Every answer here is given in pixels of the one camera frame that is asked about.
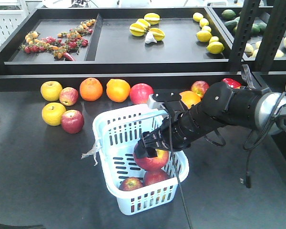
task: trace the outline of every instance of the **plastic basket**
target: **plastic basket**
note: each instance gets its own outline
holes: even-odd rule
[[[120,211],[125,215],[154,208],[174,198],[178,182],[171,153],[163,167],[170,179],[134,191],[118,189],[127,177],[143,179],[145,170],[134,162],[133,149],[142,132],[152,131],[162,124],[163,115],[167,115],[163,110],[152,110],[146,104],[139,104],[101,113],[93,121],[107,188],[116,196]],[[175,152],[175,160],[180,181],[183,181],[189,172],[187,157],[183,151]]]

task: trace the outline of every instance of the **orange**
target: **orange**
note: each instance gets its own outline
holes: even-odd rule
[[[103,86],[98,79],[87,78],[80,85],[80,95],[83,100],[95,101],[103,94]]]
[[[187,106],[188,109],[191,108],[192,105],[196,105],[201,101],[199,95],[192,91],[184,91],[179,93],[181,95],[181,101]]]
[[[129,96],[130,85],[122,79],[110,79],[107,83],[108,97],[117,103],[124,102]]]

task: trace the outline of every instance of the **black table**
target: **black table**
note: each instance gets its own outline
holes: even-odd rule
[[[47,102],[39,92],[0,92],[0,223],[43,224],[48,229],[186,229],[180,191],[172,202],[126,216],[106,188],[101,164],[82,153],[94,143],[92,122],[109,109],[131,105],[80,100],[74,109],[85,117],[84,129],[70,135],[41,118]],[[224,148],[204,139],[186,149],[190,172],[182,183],[196,229],[286,229],[286,162],[268,137],[254,150],[252,188],[245,176],[242,150],[248,129],[219,130]]]

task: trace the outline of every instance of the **white garlic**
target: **white garlic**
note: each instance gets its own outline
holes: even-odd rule
[[[145,43],[149,44],[149,43],[152,43],[152,42],[157,43],[156,39],[153,37],[153,33],[152,32],[148,32],[146,37],[145,37]]]

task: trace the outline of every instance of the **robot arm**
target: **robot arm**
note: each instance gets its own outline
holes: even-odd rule
[[[159,128],[142,134],[134,150],[137,158],[155,157],[155,149],[170,150],[170,143],[174,151],[180,151],[225,125],[239,125],[257,131],[267,129],[272,133],[286,130],[286,97],[270,90],[233,89],[224,82],[218,82],[212,84],[203,100],[190,109],[182,104],[178,94],[154,94],[153,99],[170,117],[165,118]]]

